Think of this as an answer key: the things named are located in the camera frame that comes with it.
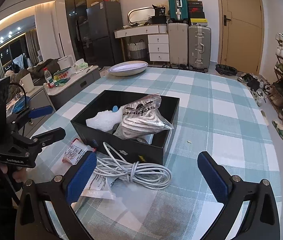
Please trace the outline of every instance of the gray refrigerator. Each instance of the gray refrigerator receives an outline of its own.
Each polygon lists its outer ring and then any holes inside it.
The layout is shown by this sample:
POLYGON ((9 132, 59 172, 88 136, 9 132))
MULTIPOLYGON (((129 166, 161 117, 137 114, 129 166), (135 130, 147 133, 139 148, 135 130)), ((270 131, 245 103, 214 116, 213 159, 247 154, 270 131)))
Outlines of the gray refrigerator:
POLYGON ((123 62, 119 39, 114 31, 123 27, 119 2, 102 1, 87 9, 89 33, 99 67, 123 62))

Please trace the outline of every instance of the wooden door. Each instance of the wooden door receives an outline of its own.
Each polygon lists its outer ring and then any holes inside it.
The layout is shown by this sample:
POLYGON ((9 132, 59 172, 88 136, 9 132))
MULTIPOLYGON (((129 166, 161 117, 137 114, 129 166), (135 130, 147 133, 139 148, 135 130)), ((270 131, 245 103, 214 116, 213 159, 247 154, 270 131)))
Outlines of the wooden door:
POLYGON ((263 44, 261 0, 221 0, 221 3, 221 64, 257 74, 263 44))

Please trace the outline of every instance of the beverage bottle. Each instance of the beverage bottle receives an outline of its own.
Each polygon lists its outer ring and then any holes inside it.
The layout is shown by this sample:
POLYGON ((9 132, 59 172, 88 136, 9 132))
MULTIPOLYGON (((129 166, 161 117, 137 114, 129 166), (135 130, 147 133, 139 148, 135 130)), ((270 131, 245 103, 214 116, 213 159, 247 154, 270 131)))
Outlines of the beverage bottle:
POLYGON ((48 87, 54 88, 55 84, 54 84, 54 80, 52 79, 51 73, 48 71, 46 67, 43 70, 45 71, 45 80, 46 83, 48 84, 48 87))

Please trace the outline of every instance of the stack of plates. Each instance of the stack of plates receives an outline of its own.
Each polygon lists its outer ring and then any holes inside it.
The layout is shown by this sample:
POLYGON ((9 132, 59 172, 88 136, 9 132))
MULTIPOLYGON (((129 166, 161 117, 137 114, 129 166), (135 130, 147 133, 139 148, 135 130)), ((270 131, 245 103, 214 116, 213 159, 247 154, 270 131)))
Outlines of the stack of plates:
POLYGON ((117 64, 107 71, 114 76, 125 77, 143 72, 147 67, 147 62, 135 60, 117 64))

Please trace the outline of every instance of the metal bolt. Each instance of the metal bolt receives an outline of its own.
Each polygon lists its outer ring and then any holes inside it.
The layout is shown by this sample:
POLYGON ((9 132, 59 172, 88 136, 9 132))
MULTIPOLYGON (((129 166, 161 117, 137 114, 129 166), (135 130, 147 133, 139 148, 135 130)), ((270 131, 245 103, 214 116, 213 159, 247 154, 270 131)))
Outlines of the metal bolt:
POLYGON ((241 178, 238 175, 234 175, 234 176, 232 176, 232 178, 233 178, 233 181, 235 181, 235 182, 241 181, 241 178))
POLYGON ((262 180, 262 183, 263 183, 265 186, 269 186, 269 184, 270 184, 269 180, 267 180, 267 179, 263 179, 263 180, 262 180))
POLYGON ((57 175, 54 177, 54 181, 55 182, 60 182, 62 180, 62 176, 61 175, 57 175))
POLYGON ((25 185, 30 186, 32 183, 33 183, 33 181, 31 179, 29 179, 29 180, 26 181, 25 185))

